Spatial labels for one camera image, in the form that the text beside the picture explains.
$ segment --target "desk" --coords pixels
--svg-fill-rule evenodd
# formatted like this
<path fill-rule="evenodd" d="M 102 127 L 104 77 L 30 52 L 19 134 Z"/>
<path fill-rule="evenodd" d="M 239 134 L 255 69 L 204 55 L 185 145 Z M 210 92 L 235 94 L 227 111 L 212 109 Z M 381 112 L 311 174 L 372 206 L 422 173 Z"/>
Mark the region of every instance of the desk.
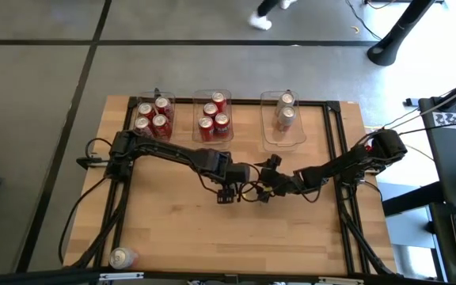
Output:
<path fill-rule="evenodd" d="M 434 106 L 432 99 L 420 99 L 420 110 Z M 434 116 L 423 116 L 425 127 L 434 127 Z M 456 128 L 438 128 L 427 131 L 439 181 L 383 203 L 385 214 L 395 215 L 430 203 L 444 201 L 456 205 Z"/>
<path fill-rule="evenodd" d="M 123 125 L 127 101 L 125 96 L 108 97 L 97 137 L 112 141 Z M 364 135 L 359 106 L 348 102 L 340 106 L 351 146 Z M 235 136 L 229 151 L 234 162 L 255 163 L 269 158 L 261 142 L 260 106 L 235 104 L 232 110 Z M 279 171 L 283 173 L 329 160 L 321 108 L 301 106 L 300 113 L 307 140 L 296 151 L 279 154 L 283 158 Z M 171 143 L 200 147 L 192 141 L 192 105 L 177 104 L 176 117 Z M 334 139 L 336 153 L 340 154 L 339 139 Z M 99 154 L 108 151 L 102 143 L 95 144 L 94 149 Z M 83 191 L 100 180 L 103 172 L 89 169 Z M 373 177 L 367 179 L 375 183 Z M 75 262 L 96 237 L 108 188 L 109 183 L 103 183 L 80 204 L 64 264 Z M 365 237 L 395 271 L 379 194 L 361 185 L 358 201 Z M 132 269 L 142 271 L 347 274 L 332 181 L 312 205 L 301 196 L 276 197 L 268 204 L 218 205 L 190 168 L 152 157 L 135 162 L 120 244 L 139 253 L 141 257 Z M 353 259 L 359 272 L 355 244 L 352 238 Z M 103 264 L 108 263 L 110 245 L 109 238 Z"/>

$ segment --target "can lid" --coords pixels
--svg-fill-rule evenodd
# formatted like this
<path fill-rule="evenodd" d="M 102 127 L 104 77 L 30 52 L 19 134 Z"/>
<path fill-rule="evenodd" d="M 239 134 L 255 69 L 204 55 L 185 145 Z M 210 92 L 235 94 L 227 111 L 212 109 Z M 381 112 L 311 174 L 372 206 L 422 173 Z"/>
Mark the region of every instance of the can lid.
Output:
<path fill-rule="evenodd" d="M 199 120 L 198 120 L 198 124 L 202 128 L 211 127 L 213 123 L 214 122 L 212 122 L 212 118 L 211 117 L 207 117 L 207 116 L 203 116 L 203 117 L 199 118 Z"/>
<path fill-rule="evenodd" d="M 152 105 L 151 104 L 149 104 L 149 103 L 140 104 L 140 106 L 139 106 L 139 113 L 140 114 L 146 115 L 146 114 L 149 114 L 150 112 L 152 112 Z"/>
<path fill-rule="evenodd" d="M 228 116 L 225 113 L 219 113 L 215 117 L 215 122 L 218 124 L 228 124 L 229 121 L 230 121 L 230 119 L 228 118 Z"/>
<path fill-rule="evenodd" d="M 218 111 L 218 106 L 216 106 L 214 103 L 206 103 L 203 107 L 203 110 L 206 112 L 206 114 L 212 115 Z"/>
<path fill-rule="evenodd" d="M 168 101 L 168 99 L 164 98 L 164 97 L 159 97 L 158 99 L 156 99 L 156 107 L 158 108 L 163 108 L 165 107 L 166 105 L 168 105 L 170 103 L 170 101 Z"/>
<path fill-rule="evenodd" d="M 284 107 L 283 115 L 287 118 L 291 118 L 295 115 L 295 110 L 293 109 L 293 107 Z"/>
<path fill-rule="evenodd" d="M 152 119 L 152 124 L 156 127 L 160 127 L 164 124 L 166 124 L 166 121 L 168 119 L 166 118 L 165 115 L 162 115 L 162 114 L 159 114 L 159 115 L 156 115 L 153 119 Z"/>
<path fill-rule="evenodd" d="M 214 93 L 214 95 L 212 95 L 212 100 L 214 102 L 222 102 L 223 100 L 225 100 L 225 96 L 220 92 L 216 92 Z"/>
<path fill-rule="evenodd" d="M 126 259 L 128 258 L 127 254 L 122 249 L 114 249 L 112 253 L 110 253 L 109 263 L 115 269 L 122 269 L 124 264 L 126 263 Z"/>
<path fill-rule="evenodd" d="M 290 104 L 290 103 L 293 103 L 294 98 L 293 98 L 293 95 L 291 95 L 289 93 L 285 93 L 282 95 L 281 100 L 283 100 L 284 103 Z"/>
<path fill-rule="evenodd" d="M 145 128 L 149 126 L 149 119 L 146 117 L 140 117 L 135 121 L 135 127 L 137 128 Z"/>

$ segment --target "clear plastic container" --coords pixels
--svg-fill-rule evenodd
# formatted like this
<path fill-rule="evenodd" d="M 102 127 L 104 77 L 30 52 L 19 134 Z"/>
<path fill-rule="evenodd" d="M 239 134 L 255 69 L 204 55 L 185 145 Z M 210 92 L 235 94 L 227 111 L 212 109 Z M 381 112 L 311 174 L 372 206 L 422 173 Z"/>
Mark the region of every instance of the clear plastic container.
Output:
<path fill-rule="evenodd" d="M 226 107 L 224 113 L 230 118 L 230 130 L 226 137 L 215 136 L 214 139 L 208 142 L 202 140 L 202 135 L 200 134 L 200 126 L 198 121 L 203 114 L 203 107 L 206 103 L 211 103 L 212 96 L 215 93 L 221 93 L 226 98 Z M 194 142 L 203 143 L 207 145 L 223 145 L 226 146 L 234 138 L 234 125 L 232 124 L 232 113 L 231 113 L 231 93 L 228 90 L 224 89 L 209 89 L 209 90 L 198 90 L 193 94 L 193 134 L 192 139 Z"/>
<path fill-rule="evenodd" d="M 156 89 L 155 91 L 140 93 L 138 95 L 138 97 L 137 97 L 137 100 L 138 100 L 138 105 L 140 105 L 140 103 L 144 103 L 145 102 L 145 103 L 150 103 L 150 104 L 152 104 L 155 107 L 154 102 L 159 97 L 164 97 L 164 98 L 168 99 L 170 101 L 170 104 L 172 105 L 172 108 L 173 108 L 173 111 L 174 111 L 174 116 L 170 120 L 170 123 L 172 125 L 172 134 L 170 135 L 169 139 L 166 139 L 166 141 L 168 142 L 173 136 L 173 126 L 175 125 L 175 118 L 177 118 L 177 116 L 175 116 L 175 110 L 177 110 L 175 108 L 175 99 L 176 99 L 175 95 L 173 93 L 170 93 L 170 92 L 162 92 L 162 91 L 159 91 L 158 89 Z M 135 114 L 138 114 L 138 105 L 135 108 Z"/>
<path fill-rule="evenodd" d="M 287 131 L 279 131 L 276 128 L 276 107 L 278 100 L 285 93 L 293 95 L 293 108 L 297 116 Z M 267 91 L 261 94 L 261 135 L 263 136 L 263 148 L 266 151 L 293 151 L 306 141 L 306 134 L 302 128 L 302 118 L 300 117 L 299 101 L 299 95 L 290 90 Z"/>

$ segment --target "soda can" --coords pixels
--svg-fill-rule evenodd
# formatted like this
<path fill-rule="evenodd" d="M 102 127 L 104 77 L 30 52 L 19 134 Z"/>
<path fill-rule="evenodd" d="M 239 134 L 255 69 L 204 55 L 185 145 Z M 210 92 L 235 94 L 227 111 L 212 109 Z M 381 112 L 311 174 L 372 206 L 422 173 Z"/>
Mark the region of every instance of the soda can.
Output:
<path fill-rule="evenodd" d="M 279 100 L 277 101 L 277 107 L 275 107 L 275 115 L 278 116 L 282 108 L 293 106 L 294 102 L 295 98 L 293 97 L 293 94 L 289 93 L 288 90 L 285 92 L 285 94 L 279 97 Z"/>
<path fill-rule="evenodd" d="M 296 117 L 297 113 L 293 107 L 284 107 L 277 116 L 277 123 L 275 127 L 279 131 L 287 131 L 290 129 Z"/>
<path fill-rule="evenodd" d="M 172 136 L 172 127 L 168 118 L 163 114 L 158 114 L 152 119 L 154 133 L 158 139 L 169 140 Z"/>
<path fill-rule="evenodd" d="M 230 134 L 230 118 L 225 113 L 219 113 L 214 121 L 215 135 L 219 138 L 227 138 Z"/>
<path fill-rule="evenodd" d="M 203 116 L 198 120 L 199 133 L 204 142 L 214 139 L 214 121 L 209 116 Z"/>
<path fill-rule="evenodd" d="M 110 253 L 108 262 L 114 269 L 125 269 L 135 264 L 139 255 L 131 249 L 116 248 Z"/>
<path fill-rule="evenodd" d="M 226 97 L 222 93 L 216 92 L 212 94 L 212 101 L 218 107 L 218 112 L 226 111 Z"/>
<path fill-rule="evenodd" d="M 214 103 L 206 103 L 203 107 L 203 114 L 214 119 L 218 115 L 218 106 Z"/>
<path fill-rule="evenodd" d="M 154 116 L 156 116 L 156 111 L 152 104 L 142 103 L 139 105 L 139 116 L 145 116 L 149 121 L 152 121 Z"/>
<path fill-rule="evenodd" d="M 140 136 L 146 136 L 149 138 L 154 137 L 154 133 L 150 127 L 150 121 L 145 116 L 139 117 L 135 120 L 135 132 Z"/>
<path fill-rule="evenodd" d="M 173 106 L 172 103 L 170 103 L 170 100 L 165 97 L 159 97 L 154 104 L 156 105 L 158 113 L 165 115 L 170 123 L 173 122 Z"/>

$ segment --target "black pants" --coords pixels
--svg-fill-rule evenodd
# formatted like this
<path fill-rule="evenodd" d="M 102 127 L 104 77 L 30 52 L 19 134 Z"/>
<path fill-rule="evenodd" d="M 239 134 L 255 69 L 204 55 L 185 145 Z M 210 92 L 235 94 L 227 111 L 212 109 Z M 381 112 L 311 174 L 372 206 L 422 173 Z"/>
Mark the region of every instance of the black pants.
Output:
<path fill-rule="evenodd" d="M 258 17 L 267 16 L 268 12 L 276 7 L 279 0 L 263 0 L 263 2 L 258 6 Z"/>

